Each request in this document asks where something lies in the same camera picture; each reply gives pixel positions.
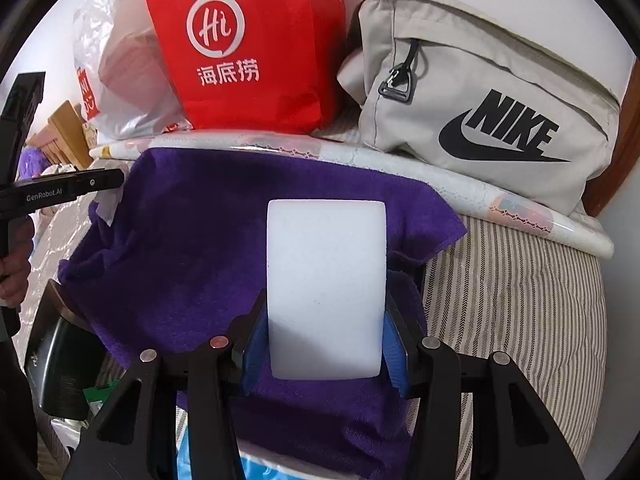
hand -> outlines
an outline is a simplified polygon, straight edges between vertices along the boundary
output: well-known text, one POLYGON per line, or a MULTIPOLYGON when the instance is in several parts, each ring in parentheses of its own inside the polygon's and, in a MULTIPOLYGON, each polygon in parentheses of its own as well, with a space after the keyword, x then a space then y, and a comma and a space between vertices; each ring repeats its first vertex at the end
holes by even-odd
POLYGON ((13 232, 11 254, 0 260, 0 299, 5 300, 7 306, 20 306, 27 295, 28 277, 31 272, 29 256, 33 252, 33 235, 35 229, 31 217, 17 220, 20 226, 13 232))

nike logo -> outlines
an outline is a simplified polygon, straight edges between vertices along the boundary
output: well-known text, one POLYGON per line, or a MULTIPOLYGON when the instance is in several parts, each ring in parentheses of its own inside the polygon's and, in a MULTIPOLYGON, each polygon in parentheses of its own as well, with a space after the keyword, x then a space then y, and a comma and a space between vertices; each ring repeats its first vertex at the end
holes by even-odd
POLYGON ((458 115, 440 131, 438 141, 449 155, 463 160, 502 160, 519 162, 569 162, 562 158, 543 155, 540 144, 551 140, 550 132, 557 131, 558 125, 546 117, 500 92, 491 90, 482 104, 466 122, 466 126, 502 140, 507 144, 517 141, 517 150, 477 144, 462 133, 462 125, 471 110, 458 115), (533 128, 537 132, 530 139, 533 128))

blue plastic bag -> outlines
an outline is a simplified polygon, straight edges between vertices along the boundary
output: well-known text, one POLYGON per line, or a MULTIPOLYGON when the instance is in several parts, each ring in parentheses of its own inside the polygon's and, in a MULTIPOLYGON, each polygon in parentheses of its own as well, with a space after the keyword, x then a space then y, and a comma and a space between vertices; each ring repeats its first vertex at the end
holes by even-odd
MULTIPOLYGON (((246 480, 301 480, 277 469, 241 458, 246 480)), ((184 430, 177 457, 178 480, 191 480, 191 458, 189 455, 189 430, 184 430)))

white bag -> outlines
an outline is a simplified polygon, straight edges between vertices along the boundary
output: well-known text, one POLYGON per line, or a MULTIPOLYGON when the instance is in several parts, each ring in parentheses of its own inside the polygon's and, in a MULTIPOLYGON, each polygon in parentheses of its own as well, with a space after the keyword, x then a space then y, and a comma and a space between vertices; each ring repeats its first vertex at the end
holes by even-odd
POLYGON ((620 107, 455 0, 363 0, 338 81, 369 146, 402 149, 569 214, 610 163, 620 107))
POLYGON ((111 139, 190 129, 145 0, 84 0, 74 59, 87 120, 111 139))

wooden furniture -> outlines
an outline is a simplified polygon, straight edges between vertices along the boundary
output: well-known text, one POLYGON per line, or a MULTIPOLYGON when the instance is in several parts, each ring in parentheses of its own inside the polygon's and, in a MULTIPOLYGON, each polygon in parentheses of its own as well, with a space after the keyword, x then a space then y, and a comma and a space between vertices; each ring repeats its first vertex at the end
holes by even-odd
POLYGON ((613 198, 640 156, 640 62, 636 61, 620 110, 618 139, 611 164, 587 182, 582 203, 587 214, 597 216, 613 198))
POLYGON ((52 164, 73 164, 78 170, 86 170, 93 159, 84 139, 82 119, 71 103, 65 101, 48 123, 27 145, 40 148, 52 164))

